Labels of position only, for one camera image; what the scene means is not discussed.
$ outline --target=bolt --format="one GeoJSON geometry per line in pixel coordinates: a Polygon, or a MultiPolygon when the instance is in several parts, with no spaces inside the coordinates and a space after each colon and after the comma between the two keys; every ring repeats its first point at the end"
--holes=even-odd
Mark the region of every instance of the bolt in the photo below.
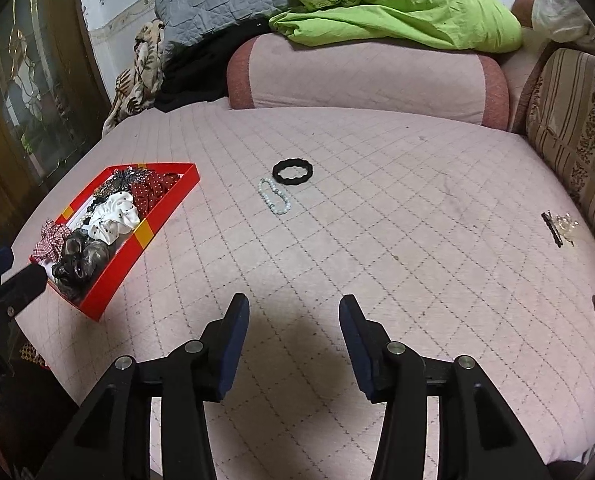
{"type": "Polygon", "coordinates": [[[118,370],[126,370],[127,368],[130,368],[132,364],[133,360],[127,355],[122,355],[122,357],[118,357],[115,361],[115,367],[118,370]]]}
{"type": "Polygon", "coordinates": [[[197,354],[204,348],[204,344],[199,339],[193,339],[184,345],[184,350],[189,354],[197,354]]]}
{"type": "Polygon", "coordinates": [[[475,359],[473,359],[470,355],[460,355],[457,363],[466,370],[475,368],[475,359]]]}
{"type": "Polygon", "coordinates": [[[391,341],[386,345],[386,349],[391,352],[391,354],[400,355],[406,351],[406,345],[399,341],[391,341]]]}

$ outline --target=bed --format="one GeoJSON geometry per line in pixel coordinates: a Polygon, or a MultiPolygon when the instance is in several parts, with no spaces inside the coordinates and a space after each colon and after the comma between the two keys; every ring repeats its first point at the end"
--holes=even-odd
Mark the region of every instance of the bed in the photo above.
{"type": "MultiPolygon", "coordinates": [[[[122,122],[49,193],[13,250],[112,164],[197,164],[201,181],[135,264],[100,322],[47,290],[18,322],[81,402],[114,358],[166,355],[236,292],[250,328],[232,391],[206,406],[218,478],[369,478],[384,407],[357,389],[338,324],[343,294],[424,356],[470,354],[545,462],[595,442],[595,241],[559,249],[540,214],[576,213],[517,135],[349,108],[231,110],[222,100],[122,122]],[[312,162],[274,216],[259,179],[312,162]]],[[[158,403],[151,466],[161,470],[158,403]]],[[[429,399],[425,478],[437,469],[429,399]]]]}

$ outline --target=lime green fabric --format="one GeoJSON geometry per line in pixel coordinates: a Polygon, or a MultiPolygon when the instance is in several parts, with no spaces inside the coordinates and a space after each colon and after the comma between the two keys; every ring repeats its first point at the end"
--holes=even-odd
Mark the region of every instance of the lime green fabric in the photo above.
{"type": "Polygon", "coordinates": [[[270,19],[307,46],[371,38],[404,38],[444,50],[511,52],[522,44],[519,22],[498,0],[300,0],[270,19]]]}

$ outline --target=black hair tie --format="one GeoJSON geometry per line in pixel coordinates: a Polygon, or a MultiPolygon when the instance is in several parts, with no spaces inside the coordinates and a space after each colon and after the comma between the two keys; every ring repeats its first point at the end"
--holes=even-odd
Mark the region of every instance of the black hair tie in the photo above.
{"type": "Polygon", "coordinates": [[[303,158],[287,158],[287,160],[280,160],[275,166],[273,166],[273,178],[276,182],[283,184],[284,186],[297,186],[298,184],[303,184],[312,176],[313,165],[303,158]],[[306,170],[306,174],[302,176],[296,176],[295,178],[284,178],[279,173],[280,171],[284,171],[286,168],[304,168],[306,170]]]}

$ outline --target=red box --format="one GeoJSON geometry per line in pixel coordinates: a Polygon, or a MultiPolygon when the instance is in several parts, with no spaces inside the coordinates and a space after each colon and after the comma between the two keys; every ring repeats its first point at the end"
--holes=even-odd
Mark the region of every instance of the red box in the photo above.
{"type": "Polygon", "coordinates": [[[114,170],[125,170],[129,166],[138,168],[148,168],[159,173],[178,173],[180,179],[168,190],[162,199],[153,207],[146,218],[133,230],[127,240],[117,249],[115,256],[108,263],[98,279],[93,283],[88,293],[79,304],[74,304],[67,300],[57,288],[53,280],[48,280],[48,284],[62,296],[68,303],[81,310],[94,321],[99,321],[104,313],[108,302],[111,300],[119,285],[128,274],[129,270],[137,259],[141,256],[146,246],[150,243],[155,233],[161,229],[164,222],[175,211],[184,197],[199,182],[199,173],[195,164],[186,162],[164,162],[155,164],[121,164],[120,166],[110,166],[95,177],[88,186],[82,190],[75,199],[66,206],[64,212],[55,221],[57,224],[68,222],[76,211],[91,197],[93,191],[103,184],[113,174],[114,170]]]}

